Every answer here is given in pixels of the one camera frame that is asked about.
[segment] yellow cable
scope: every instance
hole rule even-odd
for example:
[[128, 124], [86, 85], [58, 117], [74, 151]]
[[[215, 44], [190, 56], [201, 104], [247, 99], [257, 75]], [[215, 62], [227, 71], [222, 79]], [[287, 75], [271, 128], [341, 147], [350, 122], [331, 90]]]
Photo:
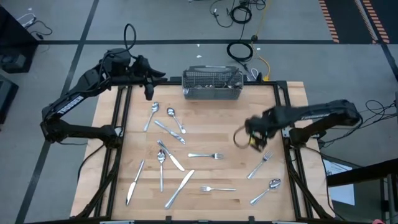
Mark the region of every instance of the yellow cable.
[[[271, 3], [271, 0], [267, 0], [267, 2], [266, 2], [266, 7], [264, 8], [264, 10], [263, 10], [263, 12], [262, 12], [261, 22], [260, 22], [259, 28], [257, 29], [256, 36], [258, 36], [258, 34], [260, 33], [260, 30], [261, 30], [261, 28], [262, 28], [262, 25], [263, 25], [263, 23], [264, 23], [264, 21], [265, 21], [266, 11], [267, 11], [268, 5], [269, 5], [270, 3]], [[257, 53], [257, 50], [254, 48], [253, 41], [251, 42], [251, 48], [253, 49], [254, 53], [256, 54], [256, 57], [258, 57], [260, 60], [262, 60], [262, 61], [267, 65], [267, 67], [268, 67], [268, 73], [267, 73], [266, 76], [264, 76], [263, 80], [264, 80], [264, 81], [269, 81], [269, 76], [271, 75], [271, 66], [269, 65], [269, 63], [268, 63], [264, 58], [262, 58], [262, 57]]]

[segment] butter knife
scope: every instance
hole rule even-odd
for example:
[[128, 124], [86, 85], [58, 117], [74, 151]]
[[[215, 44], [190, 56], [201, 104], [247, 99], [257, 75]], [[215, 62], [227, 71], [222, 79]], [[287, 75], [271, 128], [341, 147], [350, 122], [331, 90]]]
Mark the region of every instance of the butter knife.
[[174, 165], [180, 170], [180, 171], [185, 171], [184, 167], [181, 166], [181, 164], [178, 162], [178, 160], [169, 152], [169, 150], [166, 148], [166, 146], [163, 144], [162, 140], [157, 140], [158, 145], [161, 146], [163, 151], [166, 152], [167, 155], [169, 155], [170, 159], [173, 161]]
[[126, 206], [129, 205], [132, 193], [133, 193], [134, 189], [136, 188], [137, 180], [138, 180], [139, 175], [141, 174], [141, 171], [142, 171], [143, 167], [144, 167], [144, 160], [141, 160], [141, 163], [139, 165], [139, 169], [138, 169], [138, 173], [136, 175], [136, 178], [134, 179], [134, 182], [131, 183], [130, 188], [129, 188], [129, 192], [127, 193]]
[[192, 174], [194, 173], [195, 170], [191, 170], [182, 180], [180, 186], [178, 187], [178, 189], [175, 191], [175, 193], [173, 194], [173, 196], [170, 198], [170, 200], [166, 203], [166, 205], [164, 206], [165, 209], [169, 209], [173, 202], [174, 199], [176, 198], [176, 196], [178, 195], [178, 193], [180, 193], [181, 189], [185, 186], [185, 184], [188, 182], [189, 178], [191, 178]]
[[179, 140], [182, 144], [185, 144], [185, 140], [181, 136], [179, 136], [177, 133], [175, 133], [172, 130], [170, 130], [168, 127], [166, 127], [160, 121], [155, 120], [155, 124], [159, 125], [161, 128], [163, 128], [164, 130], [168, 131], [173, 137], [175, 137], [177, 140]]

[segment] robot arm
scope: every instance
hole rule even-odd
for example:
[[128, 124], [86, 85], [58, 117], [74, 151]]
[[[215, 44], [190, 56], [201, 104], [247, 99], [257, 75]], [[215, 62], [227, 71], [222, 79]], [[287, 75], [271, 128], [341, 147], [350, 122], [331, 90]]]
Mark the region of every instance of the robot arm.
[[264, 111], [261, 117], [253, 116], [245, 120], [244, 128], [246, 133], [250, 135], [249, 144], [262, 152], [267, 145], [267, 139], [273, 138], [279, 130], [293, 125], [296, 121], [317, 118], [321, 119], [305, 128], [290, 129], [291, 145], [303, 145], [312, 135], [324, 132], [336, 125], [354, 126], [361, 119], [361, 116], [355, 105], [347, 100], [336, 100], [330, 103], [296, 108], [275, 106]]
[[117, 147], [120, 138], [114, 127], [105, 125], [100, 128], [70, 125], [60, 118], [67, 114], [83, 100], [97, 96], [111, 86], [140, 85], [145, 86], [144, 94], [147, 100], [154, 95], [154, 87], [167, 79], [165, 73], [153, 70], [148, 59], [139, 55], [129, 66], [130, 54], [125, 49], [113, 49], [106, 52], [103, 61], [85, 72], [78, 83], [65, 95], [42, 110], [42, 128], [46, 140], [61, 142], [67, 137], [99, 138], [107, 147]]

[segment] metal fork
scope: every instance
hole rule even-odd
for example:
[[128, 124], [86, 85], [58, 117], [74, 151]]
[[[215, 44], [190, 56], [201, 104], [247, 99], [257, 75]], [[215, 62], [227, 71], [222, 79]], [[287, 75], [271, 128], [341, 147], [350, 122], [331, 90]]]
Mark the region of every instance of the metal fork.
[[204, 192], [209, 192], [209, 191], [211, 191], [211, 190], [235, 191], [236, 189], [213, 189], [213, 188], [211, 188], [211, 187], [209, 187], [209, 186], [203, 186], [203, 187], [200, 187], [200, 190], [201, 190], [201, 191], [204, 191]]
[[222, 159], [224, 158], [224, 155], [220, 153], [214, 153], [214, 154], [193, 154], [189, 153], [188, 157], [213, 157], [214, 159]]
[[273, 153], [272, 151], [266, 152], [266, 153], [264, 154], [264, 156], [262, 157], [261, 162], [260, 162], [260, 163], [256, 166], [256, 168], [254, 168], [254, 170], [248, 175], [248, 179], [253, 178], [254, 174], [257, 172], [257, 170], [260, 168], [260, 166], [261, 166], [263, 163], [267, 162], [267, 160], [269, 160], [273, 154], [274, 154], [274, 153]]

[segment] butcher block tabletop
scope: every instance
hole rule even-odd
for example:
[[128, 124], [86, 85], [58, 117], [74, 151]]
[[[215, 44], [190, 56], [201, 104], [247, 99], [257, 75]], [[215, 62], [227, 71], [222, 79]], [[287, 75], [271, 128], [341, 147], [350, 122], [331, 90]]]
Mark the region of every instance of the butcher block tabletop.
[[[308, 105], [302, 82], [288, 82], [292, 106]], [[152, 101], [146, 101], [143, 88], [133, 87], [124, 145], [118, 174], [118, 182], [113, 205], [113, 220], [164, 220], [171, 215], [173, 220], [248, 220], [254, 216], [262, 220], [295, 220], [289, 178], [285, 164], [284, 148], [280, 133], [268, 141], [264, 150], [272, 151], [273, 156], [264, 163], [253, 179], [246, 177], [261, 161], [262, 153], [252, 148], [240, 149], [234, 145], [233, 134], [244, 124], [246, 118], [260, 115], [264, 110], [275, 106], [272, 86], [245, 86], [241, 96], [234, 101], [192, 101], [185, 100], [181, 86], [161, 85], [155, 88]], [[111, 124], [117, 88], [99, 96], [93, 126]], [[159, 111], [152, 118], [147, 132], [144, 126], [149, 119], [151, 106], [159, 102]], [[167, 108], [173, 108], [177, 119], [187, 130], [181, 134]], [[123, 112], [121, 105], [119, 120]], [[173, 138], [154, 123], [159, 120], [181, 135], [186, 145]], [[300, 121], [298, 127], [311, 121]], [[160, 163], [157, 153], [161, 139], [170, 152], [185, 168], [176, 168], [168, 156], [164, 162], [164, 191], [160, 192]], [[247, 143], [248, 136], [242, 132], [237, 141]], [[102, 142], [92, 139], [88, 142], [85, 156], [91, 154]], [[316, 140], [309, 140], [308, 146], [318, 149]], [[223, 159], [210, 157], [189, 158], [188, 153], [224, 154]], [[301, 150], [308, 188], [319, 204], [331, 215], [328, 207], [325, 173], [319, 154], [303, 148]], [[98, 189], [105, 149], [100, 150], [84, 165], [78, 182], [71, 215], [83, 210]], [[141, 160], [144, 168], [137, 182], [131, 201], [126, 206], [126, 196], [130, 184], [136, 177]], [[171, 208], [165, 204], [190, 170], [195, 170], [191, 179], [178, 194]], [[249, 202], [268, 188], [272, 179], [282, 181], [276, 190], [270, 190], [255, 205]], [[201, 186], [214, 188], [234, 188], [235, 192], [201, 192]], [[305, 216], [303, 197], [298, 190], [302, 216]], [[109, 188], [104, 194], [101, 214], [106, 211]]]

